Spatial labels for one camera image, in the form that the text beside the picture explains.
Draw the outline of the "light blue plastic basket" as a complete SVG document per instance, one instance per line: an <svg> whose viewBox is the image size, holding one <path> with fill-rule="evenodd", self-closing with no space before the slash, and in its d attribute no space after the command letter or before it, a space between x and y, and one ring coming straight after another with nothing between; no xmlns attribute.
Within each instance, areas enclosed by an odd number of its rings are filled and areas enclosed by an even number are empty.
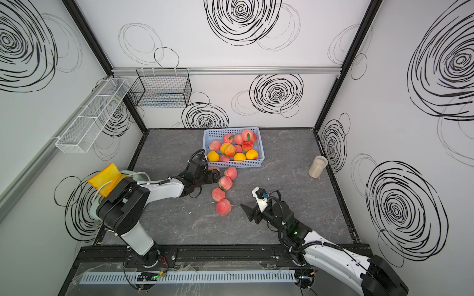
<svg viewBox="0 0 474 296"><path fill-rule="evenodd" d="M221 129L205 129L202 140L202 148L205 149L205 153L208 154L211 150L209 146L212 141L219 140L222 142L223 136L226 134L240 134L244 130L251 130L256 134L257 140L254 143L254 150L258 153L258 158L255 160L239 160L234 161L231 159L228 162L214 162L214 165L219 168L236 167L236 168L254 168L260 167L265 160L264 147L262 143L262 137L260 135L260 129L258 127L248 128L221 128Z"/></svg>

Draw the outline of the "pink peach with leaf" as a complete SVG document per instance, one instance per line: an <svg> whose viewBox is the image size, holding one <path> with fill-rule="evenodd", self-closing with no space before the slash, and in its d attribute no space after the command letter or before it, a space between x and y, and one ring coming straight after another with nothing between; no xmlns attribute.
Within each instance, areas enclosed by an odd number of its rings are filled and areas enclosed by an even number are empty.
<svg viewBox="0 0 474 296"><path fill-rule="evenodd" d="M208 167L208 170L209 171L218 171L218 172L220 172L220 169L216 166L210 166L210 167Z"/></svg>

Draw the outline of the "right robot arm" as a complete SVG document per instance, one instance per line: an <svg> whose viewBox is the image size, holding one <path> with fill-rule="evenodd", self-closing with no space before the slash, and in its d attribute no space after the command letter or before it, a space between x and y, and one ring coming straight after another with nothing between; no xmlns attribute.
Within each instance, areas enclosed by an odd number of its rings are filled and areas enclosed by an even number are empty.
<svg viewBox="0 0 474 296"><path fill-rule="evenodd" d="M406 296L409 288L390 264L330 242L295 218L286 202L258 199L255 207L241 204L250 222L276 228L278 241L298 265L313 266L332 275L360 296Z"/></svg>

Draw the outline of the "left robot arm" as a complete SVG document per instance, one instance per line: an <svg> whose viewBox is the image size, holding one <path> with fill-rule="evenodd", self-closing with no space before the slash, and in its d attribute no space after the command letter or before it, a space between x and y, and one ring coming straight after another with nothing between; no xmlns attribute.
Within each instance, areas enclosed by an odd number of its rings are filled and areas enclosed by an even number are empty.
<svg viewBox="0 0 474 296"><path fill-rule="evenodd" d="M102 197L96 216L134 251L145 267L151 268L159 261L160 251L139 222L144 208L152 202L189 196L195 189L216 184L219 179L220 171L209 169L207 160L198 158L188 161L183 172L161 181L139 182L110 164L88 182Z"/></svg>

